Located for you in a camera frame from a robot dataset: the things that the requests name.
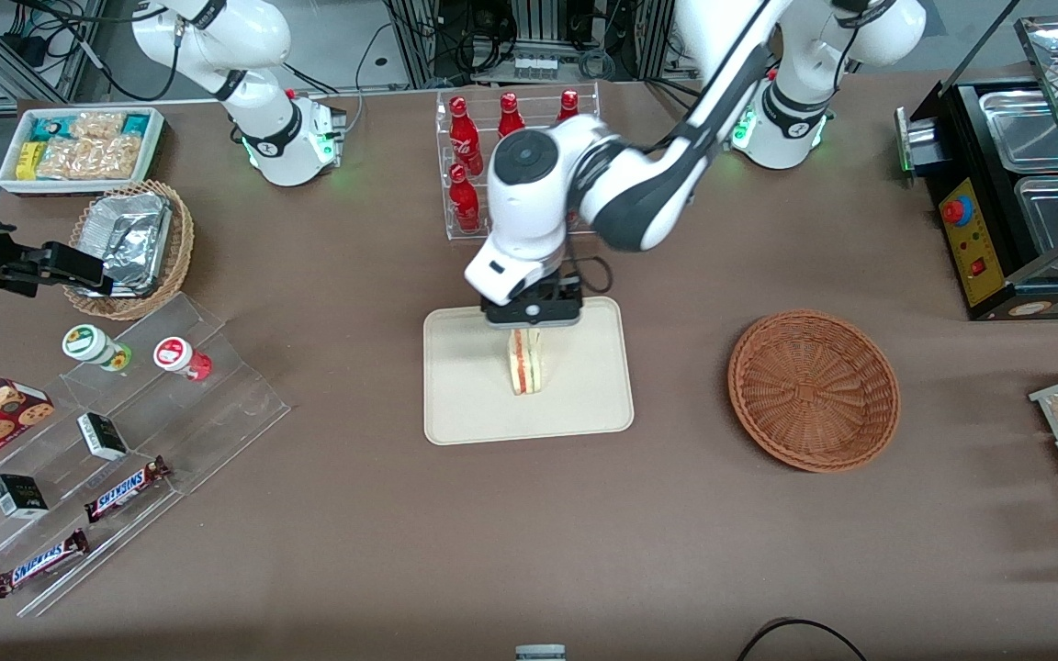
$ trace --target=red button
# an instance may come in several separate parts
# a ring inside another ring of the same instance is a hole
[[[961,201],[953,200],[952,202],[946,202],[945,206],[942,206],[942,219],[945,222],[949,222],[953,225],[954,222],[959,222],[966,214],[966,206],[962,204]]]

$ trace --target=small black box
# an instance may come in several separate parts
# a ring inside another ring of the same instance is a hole
[[[80,436],[88,443],[88,452],[109,461],[125,459],[125,453],[129,448],[125,447],[125,439],[122,439],[112,420],[88,411],[76,419],[76,424],[79,424]]]
[[[35,480],[26,476],[0,474],[0,507],[12,518],[40,518],[47,514],[43,494],[38,493]]]

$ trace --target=yellow control panel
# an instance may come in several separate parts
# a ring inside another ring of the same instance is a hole
[[[970,306],[979,305],[1003,289],[1006,279],[970,180],[963,181],[936,209],[942,214],[945,238],[957,264],[957,279],[962,280],[966,300]]]

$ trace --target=wicker basket with foil tray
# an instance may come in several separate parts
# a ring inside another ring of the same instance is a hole
[[[149,296],[129,298],[80,296],[71,288],[65,288],[68,300],[72,301],[72,306],[75,306],[76,310],[95,316],[112,318],[115,322],[133,322],[133,319],[142,318],[144,315],[160,309],[182,289],[185,273],[190,267],[190,251],[194,249],[194,220],[190,218],[190,209],[185,208],[182,199],[172,188],[159,183],[159,181],[147,180],[140,184],[125,185],[125,187],[114,191],[106,192],[105,197],[135,196],[140,192],[159,194],[172,205],[169,234],[165,237],[158,288]],[[80,242],[80,232],[84,232],[87,218],[88,209],[86,208],[80,214],[80,222],[77,222],[72,231],[73,246]]]
[[[753,440],[814,473],[858,469],[893,440],[900,389],[858,328],[814,310],[759,319],[729,360],[729,398]]]

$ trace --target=jar lid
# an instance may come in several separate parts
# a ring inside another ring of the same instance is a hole
[[[165,371],[177,372],[190,364],[194,357],[194,347],[181,337],[166,337],[158,343],[154,350],[154,363]]]
[[[63,336],[63,352],[75,360],[93,359],[105,351],[106,335],[101,328],[91,324],[80,324]]]

